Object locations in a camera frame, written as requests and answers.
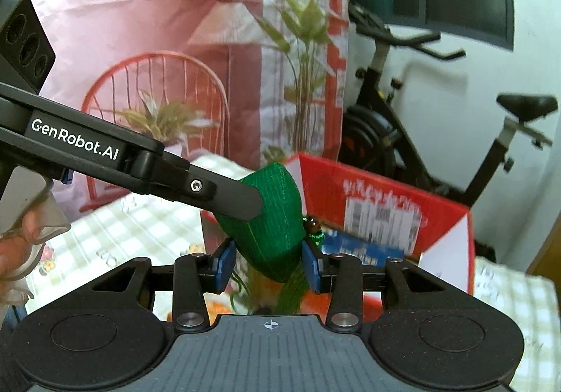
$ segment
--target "green sachet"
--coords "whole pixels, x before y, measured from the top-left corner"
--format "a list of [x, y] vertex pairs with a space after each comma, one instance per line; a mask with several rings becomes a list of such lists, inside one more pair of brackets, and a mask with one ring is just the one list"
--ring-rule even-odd
[[301, 260], [306, 236], [296, 183], [280, 163], [271, 163], [241, 181], [259, 189], [263, 197], [261, 215], [250, 222], [214, 216], [255, 270], [277, 283], [286, 283]]

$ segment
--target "checkered tablecloth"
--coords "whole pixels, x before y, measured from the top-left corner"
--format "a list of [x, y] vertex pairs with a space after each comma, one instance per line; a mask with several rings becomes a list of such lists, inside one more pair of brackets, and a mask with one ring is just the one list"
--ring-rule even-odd
[[524, 335], [515, 392], [561, 390], [561, 327], [554, 284], [476, 258], [473, 295], [508, 315]]
[[[193, 162], [235, 180], [250, 171], [218, 155]], [[173, 264], [186, 252], [204, 251], [200, 210], [155, 196], [128, 196], [72, 224], [72, 229], [47, 242], [39, 266], [27, 277], [34, 295], [27, 312], [64, 296], [134, 257], [152, 265]], [[205, 296], [229, 305], [227, 296]], [[171, 293], [157, 293], [154, 313], [165, 320]]]

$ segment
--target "bike saddle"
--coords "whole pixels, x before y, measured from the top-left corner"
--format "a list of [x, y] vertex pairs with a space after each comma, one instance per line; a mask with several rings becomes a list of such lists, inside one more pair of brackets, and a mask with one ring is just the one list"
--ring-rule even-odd
[[539, 117], [545, 117], [558, 108], [557, 98], [552, 95], [501, 93], [496, 101], [520, 122], [531, 122]]

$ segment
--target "screw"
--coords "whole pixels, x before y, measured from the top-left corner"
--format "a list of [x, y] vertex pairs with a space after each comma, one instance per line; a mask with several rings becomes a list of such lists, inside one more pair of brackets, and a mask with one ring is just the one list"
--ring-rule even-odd
[[198, 193], [199, 191], [201, 191], [203, 189], [203, 182], [201, 182], [201, 180], [193, 180], [191, 182], [191, 189], [195, 193]]
[[188, 328], [200, 326], [203, 322], [205, 322], [202, 315], [192, 312], [183, 313], [182, 315], [179, 315], [176, 320], [180, 326]]
[[337, 313], [332, 316], [331, 322], [338, 327], [352, 327], [358, 324], [358, 317], [352, 313]]

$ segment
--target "red box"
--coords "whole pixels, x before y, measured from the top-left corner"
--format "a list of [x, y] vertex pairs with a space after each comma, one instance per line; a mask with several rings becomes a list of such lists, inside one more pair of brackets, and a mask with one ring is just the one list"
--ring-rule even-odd
[[[419, 266], [472, 293], [474, 248], [471, 214], [463, 205], [324, 158], [298, 154], [285, 162], [302, 197], [302, 214], [332, 227], [372, 234], [399, 244]], [[225, 234], [211, 213], [201, 213], [205, 248], [212, 253]], [[330, 297], [308, 293], [304, 313], [325, 317]], [[381, 313], [379, 293], [365, 293], [365, 320]]]

